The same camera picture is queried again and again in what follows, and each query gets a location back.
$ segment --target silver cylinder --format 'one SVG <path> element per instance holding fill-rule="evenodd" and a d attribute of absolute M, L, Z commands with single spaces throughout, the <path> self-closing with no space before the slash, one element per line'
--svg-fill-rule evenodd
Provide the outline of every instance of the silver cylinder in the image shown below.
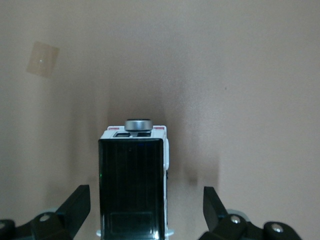
<path fill-rule="evenodd" d="M 124 129 L 128 132 L 150 131 L 153 127 L 150 119 L 128 119 L 124 124 Z"/>

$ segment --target tape patch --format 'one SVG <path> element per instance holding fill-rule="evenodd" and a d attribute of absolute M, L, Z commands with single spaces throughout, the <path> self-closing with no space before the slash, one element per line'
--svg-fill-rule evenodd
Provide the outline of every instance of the tape patch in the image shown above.
<path fill-rule="evenodd" d="M 50 77 L 56 65 L 59 48 L 36 41 L 26 71 L 44 78 Z"/>

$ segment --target white toy car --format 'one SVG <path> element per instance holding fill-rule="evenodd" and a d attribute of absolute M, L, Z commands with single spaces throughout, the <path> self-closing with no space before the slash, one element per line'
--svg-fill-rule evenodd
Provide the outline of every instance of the white toy car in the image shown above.
<path fill-rule="evenodd" d="M 166 126 L 129 119 L 98 143 L 101 239 L 168 240 Z"/>

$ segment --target toy vehicle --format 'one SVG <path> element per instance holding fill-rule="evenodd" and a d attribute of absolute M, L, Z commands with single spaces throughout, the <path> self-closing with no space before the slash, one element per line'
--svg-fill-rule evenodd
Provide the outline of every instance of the toy vehicle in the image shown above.
<path fill-rule="evenodd" d="M 101 239 L 168 240 L 167 128 L 129 119 L 98 143 Z"/>

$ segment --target wall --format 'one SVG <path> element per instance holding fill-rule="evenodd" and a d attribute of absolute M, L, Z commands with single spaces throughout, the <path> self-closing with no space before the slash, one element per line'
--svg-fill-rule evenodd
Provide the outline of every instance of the wall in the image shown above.
<path fill-rule="evenodd" d="M 0 218 L 23 224 L 90 184 L 97 141 L 127 118 L 168 127 L 173 240 L 207 230 L 203 186 L 227 208 L 320 235 L 320 2 L 0 2 Z M 52 75 L 26 71 L 34 42 Z"/>

